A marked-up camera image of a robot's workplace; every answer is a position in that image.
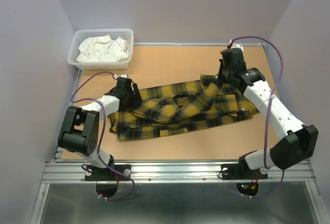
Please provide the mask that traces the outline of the yellow plaid long sleeve shirt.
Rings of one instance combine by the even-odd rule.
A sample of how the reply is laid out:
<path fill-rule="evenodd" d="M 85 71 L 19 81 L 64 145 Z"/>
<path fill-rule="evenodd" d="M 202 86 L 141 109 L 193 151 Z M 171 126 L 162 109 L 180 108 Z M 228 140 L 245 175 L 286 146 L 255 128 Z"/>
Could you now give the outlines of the yellow plaid long sleeve shirt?
<path fill-rule="evenodd" d="M 251 119 L 257 108 L 216 75 L 141 89 L 142 103 L 108 116 L 110 132 L 120 141 L 184 134 Z"/>

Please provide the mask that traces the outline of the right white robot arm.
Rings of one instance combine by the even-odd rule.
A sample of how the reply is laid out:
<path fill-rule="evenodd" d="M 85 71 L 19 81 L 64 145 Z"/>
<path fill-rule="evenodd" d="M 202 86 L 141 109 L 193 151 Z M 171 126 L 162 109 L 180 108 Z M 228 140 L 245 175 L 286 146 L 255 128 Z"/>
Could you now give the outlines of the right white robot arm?
<path fill-rule="evenodd" d="M 228 168 L 228 174 L 248 178 L 256 170 L 277 167 L 286 170 L 312 157 L 318 130 L 306 126 L 274 95 L 263 74 L 256 68 L 248 69 L 240 48 L 221 51 L 218 81 L 229 83 L 239 90 L 266 118 L 278 139 L 272 148 L 253 151 L 241 156 L 238 163 Z"/>

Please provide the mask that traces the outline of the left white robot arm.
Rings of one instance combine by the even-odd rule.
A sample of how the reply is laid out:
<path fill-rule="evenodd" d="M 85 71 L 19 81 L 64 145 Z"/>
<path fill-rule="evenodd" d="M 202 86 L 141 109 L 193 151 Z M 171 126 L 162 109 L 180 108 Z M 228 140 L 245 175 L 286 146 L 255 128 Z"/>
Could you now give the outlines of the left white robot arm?
<path fill-rule="evenodd" d="M 120 110 L 129 110 L 142 103 L 138 85 L 127 77 L 118 77 L 116 86 L 98 99 L 82 107 L 70 106 L 66 110 L 58 136 L 58 147 L 78 154 L 91 165 L 86 172 L 97 174 L 104 180 L 111 179 L 115 170 L 113 156 L 101 149 L 99 123 Z"/>

